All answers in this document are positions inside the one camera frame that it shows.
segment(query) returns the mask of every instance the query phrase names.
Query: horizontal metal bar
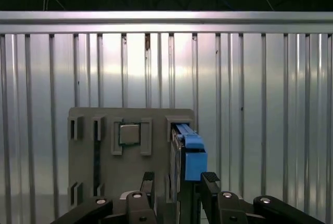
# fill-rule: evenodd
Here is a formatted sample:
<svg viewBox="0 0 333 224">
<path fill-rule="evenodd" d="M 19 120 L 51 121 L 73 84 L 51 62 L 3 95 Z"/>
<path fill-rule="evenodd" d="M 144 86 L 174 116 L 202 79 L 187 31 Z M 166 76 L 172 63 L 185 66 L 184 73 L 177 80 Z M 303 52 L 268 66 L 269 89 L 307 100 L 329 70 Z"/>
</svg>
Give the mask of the horizontal metal bar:
<svg viewBox="0 0 333 224">
<path fill-rule="evenodd" d="M 0 24 L 0 34 L 333 33 L 333 24 Z"/>
<path fill-rule="evenodd" d="M 331 23 L 333 12 L 0 12 L 0 23 Z"/>
</svg>

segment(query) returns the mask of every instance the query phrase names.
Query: blue plastic part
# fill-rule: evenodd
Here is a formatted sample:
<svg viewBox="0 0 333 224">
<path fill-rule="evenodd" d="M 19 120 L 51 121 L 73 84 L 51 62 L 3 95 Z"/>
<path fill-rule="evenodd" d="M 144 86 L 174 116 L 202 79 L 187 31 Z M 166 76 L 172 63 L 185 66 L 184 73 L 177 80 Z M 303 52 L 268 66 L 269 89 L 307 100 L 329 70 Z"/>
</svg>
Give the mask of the blue plastic part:
<svg viewBox="0 0 333 224">
<path fill-rule="evenodd" d="M 201 173 L 207 172 L 207 153 L 186 153 L 185 180 L 200 181 Z"/>
<path fill-rule="evenodd" d="M 179 132 L 185 139 L 185 148 L 204 150 L 202 138 L 195 133 L 187 124 L 177 124 Z"/>
<path fill-rule="evenodd" d="M 176 127 L 180 132 L 178 138 L 184 138 L 185 148 L 191 149 L 191 152 L 185 152 L 185 180 L 200 181 L 201 173 L 207 171 L 207 153 L 202 137 L 187 124 L 176 124 Z"/>
</svg>

